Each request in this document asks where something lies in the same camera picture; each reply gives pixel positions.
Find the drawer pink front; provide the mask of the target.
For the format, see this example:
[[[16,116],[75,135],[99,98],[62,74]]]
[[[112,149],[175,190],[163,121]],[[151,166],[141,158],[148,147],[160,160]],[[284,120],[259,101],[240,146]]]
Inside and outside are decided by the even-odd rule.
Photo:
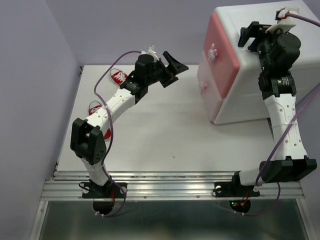
[[[203,50],[218,92],[225,98],[240,70],[240,62],[215,12],[209,19]]]
[[[212,124],[217,124],[216,118],[222,107],[223,98],[219,93],[204,51],[201,52],[201,59],[197,70],[197,79],[200,94],[203,97],[207,109],[208,119]]]

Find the red sneaker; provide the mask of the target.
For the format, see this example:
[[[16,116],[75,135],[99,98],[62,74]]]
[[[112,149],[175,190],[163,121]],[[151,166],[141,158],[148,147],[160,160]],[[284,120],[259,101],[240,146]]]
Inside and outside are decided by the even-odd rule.
[[[109,72],[111,80],[120,86],[128,77],[128,75],[118,68],[112,68]]]
[[[93,100],[89,103],[88,105],[88,114],[92,115],[94,114],[97,110],[99,110],[102,107],[102,104],[97,101],[97,100]],[[104,135],[104,140],[108,140],[111,137],[111,129],[109,128],[107,130],[107,132]]]

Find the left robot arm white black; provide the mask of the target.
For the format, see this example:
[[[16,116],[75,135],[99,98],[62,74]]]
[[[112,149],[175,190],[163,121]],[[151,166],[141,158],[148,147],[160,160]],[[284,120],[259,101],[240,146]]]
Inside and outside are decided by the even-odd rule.
[[[104,101],[100,109],[85,119],[76,118],[71,127],[70,148],[83,162],[89,180],[80,183],[85,199],[106,199],[119,194],[126,197],[126,185],[116,183],[105,168],[104,161],[111,150],[104,136],[113,131],[114,122],[129,108],[136,105],[147,93],[149,86],[159,82],[164,88],[178,80],[178,75],[189,68],[163,52],[165,65],[152,51],[141,53],[133,71],[116,90]]]

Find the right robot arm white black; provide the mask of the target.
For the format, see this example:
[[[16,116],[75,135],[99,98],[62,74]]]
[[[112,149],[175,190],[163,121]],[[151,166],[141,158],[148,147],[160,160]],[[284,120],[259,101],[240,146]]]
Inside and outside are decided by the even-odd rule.
[[[259,187],[270,183],[297,182],[317,168],[303,146],[296,111],[297,88],[290,72],[300,56],[301,41],[283,26],[253,21],[242,27],[238,46],[258,53],[261,73],[258,86],[267,107],[275,146],[258,168],[236,171],[230,181],[215,182],[218,198],[258,197]]]

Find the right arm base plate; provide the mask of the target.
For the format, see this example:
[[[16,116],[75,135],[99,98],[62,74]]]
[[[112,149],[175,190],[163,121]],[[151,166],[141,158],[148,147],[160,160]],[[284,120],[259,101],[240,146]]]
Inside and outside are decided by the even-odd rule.
[[[250,197],[259,197],[260,191],[254,186],[236,185],[231,181],[220,181],[214,184],[212,195],[216,198],[230,198],[229,208],[236,214],[248,214],[251,209]]]

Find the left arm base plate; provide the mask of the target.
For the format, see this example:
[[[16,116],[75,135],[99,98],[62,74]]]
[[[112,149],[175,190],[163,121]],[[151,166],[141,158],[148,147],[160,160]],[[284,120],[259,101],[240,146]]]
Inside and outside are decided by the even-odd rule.
[[[100,186],[93,181],[80,182],[82,199],[92,200],[92,209],[96,216],[110,218],[117,216],[127,200],[127,183],[108,181]]]

